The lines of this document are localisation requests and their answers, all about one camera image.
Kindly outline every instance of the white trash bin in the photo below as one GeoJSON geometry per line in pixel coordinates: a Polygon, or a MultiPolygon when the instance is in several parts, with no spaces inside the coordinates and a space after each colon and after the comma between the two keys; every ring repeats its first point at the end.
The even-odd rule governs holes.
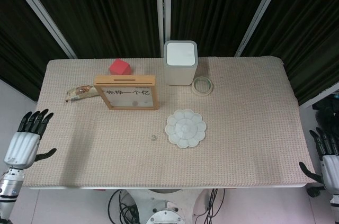
{"type": "Polygon", "coordinates": [[[168,85],[190,85],[198,66],[197,44],[170,40],[164,46],[165,81],[168,85]]]}

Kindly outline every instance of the dark curtain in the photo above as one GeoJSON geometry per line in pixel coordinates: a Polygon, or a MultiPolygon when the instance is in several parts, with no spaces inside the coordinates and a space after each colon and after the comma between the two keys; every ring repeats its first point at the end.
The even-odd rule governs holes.
{"type": "Polygon", "coordinates": [[[260,1],[172,0],[171,39],[195,41],[199,56],[234,56],[260,1]]]}
{"type": "Polygon", "coordinates": [[[339,0],[272,0],[242,56],[276,56],[299,104],[339,81],[339,0]]]}
{"type": "Polygon", "coordinates": [[[157,0],[41,0],[78,58],[160,57],[157,0]]]}
{"type": "Polygon", "coordinates": [[[38,100],[46,65],[67,59],[25,0],[1,0],[0,79],[38,100]]]}

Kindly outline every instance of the red cube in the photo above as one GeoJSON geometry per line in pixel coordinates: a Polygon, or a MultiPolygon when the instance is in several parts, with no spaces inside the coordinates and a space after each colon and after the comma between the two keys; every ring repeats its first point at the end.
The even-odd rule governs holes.
{"type": "Polygon", "coordinates": [[[131,75],[132,69],[128,62],[116,59],[110,67],[111,75],[131,75]]]}

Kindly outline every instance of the snack wrapper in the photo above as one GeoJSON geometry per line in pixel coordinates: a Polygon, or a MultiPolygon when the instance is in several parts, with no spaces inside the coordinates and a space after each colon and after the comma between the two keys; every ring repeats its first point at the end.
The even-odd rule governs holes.
{"type": "Polygon", "coordinates": [[[99,93],[93,85],[83,85],[69,90],[65,101],[81,100],[83,98],[90,98],[98,95],[99,93]]]}

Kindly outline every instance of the white flower-shaped plate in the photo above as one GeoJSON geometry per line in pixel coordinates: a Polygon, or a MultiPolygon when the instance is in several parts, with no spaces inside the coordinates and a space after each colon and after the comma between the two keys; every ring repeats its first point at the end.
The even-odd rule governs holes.
{"type": "Polygon", "coordinates": [[[205,138],[206,123],[190,109],[177,110],[167,118],[165,131],[171,143],[180,148],[194,147],[205,138]]]}

